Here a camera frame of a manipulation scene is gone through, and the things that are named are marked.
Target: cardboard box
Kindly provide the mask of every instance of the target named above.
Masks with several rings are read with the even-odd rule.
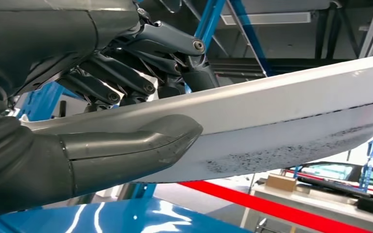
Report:
[[[270,174],[265,183],[267,187],[277,188],[288,192],[294,191],[296,184],[297,180],[294,178],[275,174]]]

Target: red stripe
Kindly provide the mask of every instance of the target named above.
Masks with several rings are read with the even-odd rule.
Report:
[[[313,175],[308,175],[308,174],[301,173],[301,172],[299,172],[298,175],[299,176],[305,176],[305,177],[308,177],[308,178],[313,178],[313,179],[316,179],[316,180],[322,180],[322,181],[324,180],[324,178],[313,176]]]
[[[205,181],[182,182],[183,186],[190,187],[212,196],[231,201],[233,203],[251,208],[265,214],[284,219],[298,225],[324,232],[324,233],[369,233],[369,231],[354,227],[342,222],[314,215],[306,211],[281,205],[269,200],[254,197],[229,188],[225,188]]]

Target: black speckles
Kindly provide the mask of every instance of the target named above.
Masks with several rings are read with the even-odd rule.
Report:
[[[364,126],[360,126],[360,127],[354,127],[354,128],[351,128],[351,129],[343,130],[341,132],[331,134],[330,136],[332,136],[332,137],[340,137],[340,136],[344,136],[346,134],[359,132],[361,130],[372,128],[372,127],[373,127],[373,124],[368,124],[368,125],[364,125]]]
[[[240,175],[296,166],[354,148],[372,135],[373,124],[370,124],[330,134],[301,145],[285,145],[250,153],[229,154],[224,158],[206,161],[206,167],[214,173],[230,172]]]

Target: robotic hand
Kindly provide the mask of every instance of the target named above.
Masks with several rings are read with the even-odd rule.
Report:
[[[185,93],[185,83],[193,91],[217,87],[202,41],[151,23],[129,0],[97,3],[104,8],[54,0],[46,9],[41,2],[24,2],[0,5],[0,215],[96,192],[176,163],[203,130],[187,116],[166,116],[132,133],[43,135],[1,113],[8,97],[50,80],[88,100],[89,107],[146,101],[156,89],[140,72],[160,81],[160,98]],[[30,20],[34,14],[36,21]]]

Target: blue metal frame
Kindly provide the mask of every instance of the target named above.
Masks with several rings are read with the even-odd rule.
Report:
[[[300,171],[300,168],[301,168],[301,166],[299,166],[299,165],[295,167],[293,178],[297,178],[298,177],[298,172]]]
[[[373,171],[373,165],[372,165],[373,141],[368,143],[367,156],[368,156],[368,161],[364,165],[362,169],[361,178],[359,179],[359,188],[364,190],[365,192],[368,191],[368,186],[370,184],[370,179],[371,179],[371,172]]]
[[[18,118],[26,114],[29,121],[50,119],[65,88],[57,82],[48,83],[40,90],[31,91],[18,113]]]
[[[247,12],[245,11],[245,6],[242,4],[241,0],[230,0],[230,3],[238,17],[238,20],[242,25],[244,33],[247,35],[248,40],[256,53],[255,56],[258,57],[260,65],[265,72],[265,76],[272,76],[273,74],[271,72],[270,66],[267,63],[265,54],[261,48],[261,44],[259,43],[258,37],[256,36],[255,30],[250,22]]]
[[[205,9],[202,14],[200,23],[198,24],[195,32],[195,37],[201,39],[206,46],[212,41],[212,36],[215,33],[215,29],[221,17],[222,8],[225,5],[225,0],[208,0]]]

